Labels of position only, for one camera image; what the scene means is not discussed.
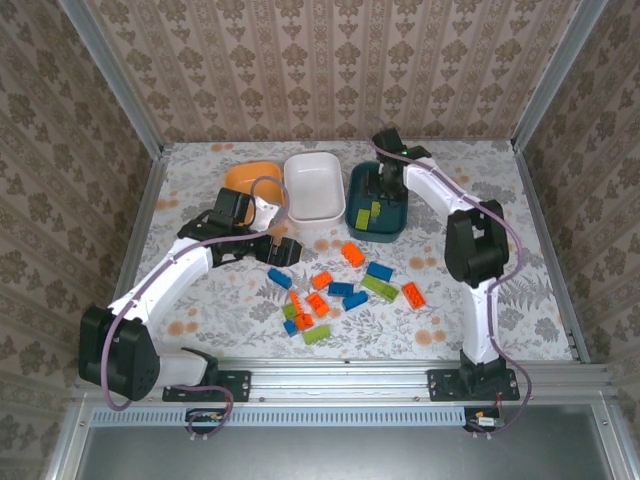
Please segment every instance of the white bowl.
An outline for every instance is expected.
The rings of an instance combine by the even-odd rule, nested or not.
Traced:
[[[340,160],[329,152],[301,153],[284,164],[289,218],[298,229],[339,225],[346,208]]]

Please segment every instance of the teal container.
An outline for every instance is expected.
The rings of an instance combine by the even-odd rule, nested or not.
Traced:
[[[347,192],[347,209],[345,220],[349,234],[356,240],[365,242],[391,243],[396,240],[407,226],[408,200],[389,201],[381,199],[375,194],[366,194],[366,182],[370,172],[376,174],[378,162],[364,162],[356,165],[351,172],[349,191]],[[371,210],[371,204],[376,201],[381,205],[380,215],[369,217],[367,230],[356,228],[356,218],[360,209]]]

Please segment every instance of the lime green block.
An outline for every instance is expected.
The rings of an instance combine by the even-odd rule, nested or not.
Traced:
[[[389,302],[393,302],[398,296],[398,293],[400,293],[399,290],[393,288],[388,283],[384,283],[382,280],[378,280],[371,275],[365,275],[361,283],[363,287],[374,291]]]
[[[284,318],[286,318],[287,320],[296,318],[296,315],[298,315],[296,307],[293,305],[293,303],[287,303],[284,307],[282,307],[282,311],[284,313]]]
[[[302,338],[304,338],[304,343],[307,345],[314,344],[319,342],[320,340],[324,340],[325,338],[329,338],[331,335],[329,334],[329,325],[322,325],[321,327],[314,328],[313,330],[309,330],[302,334]]]
[[[371,212],[369,210],[365,210],[361,208],[358,210],[358,217],[356,218],[356,229],[358,230],[366,230],[369,226],[369,215]]]
[[[376,218],[380,215],[380,202],[371,202],[371,216]]]

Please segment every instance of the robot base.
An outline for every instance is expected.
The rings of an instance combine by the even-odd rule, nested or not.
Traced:
[[[474,365],[460,352],[458,369],[427,371],[429,396],[432,402],[519,400],[520,390],[515,372],[506,368],[506,361],[499,357],[488,364]]]
[[[225,387],[233,394],[233,401],[244,403],[249,401],[251,393],[251,372],[249,370],[218,370],[218,359],[190,348],[183,348],[188,352],[200,355],[207,361],[207,369],[200,382],[200,386],[215,385]],[[164,402],[205,403],[224,402],[224,394],[217,391],[191,392],[180,388],[165,388],[162,392]]]

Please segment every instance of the patterned wallpaper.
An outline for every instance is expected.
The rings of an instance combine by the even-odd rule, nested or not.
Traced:
[[[578,3],[88,0],[165,142],[509,138]]]
[[[640,446],[640,2],[609,1],[525,155],[590,352]]]
[[[0,2],[0,478],[47,467],[149,164],[58,4]]]

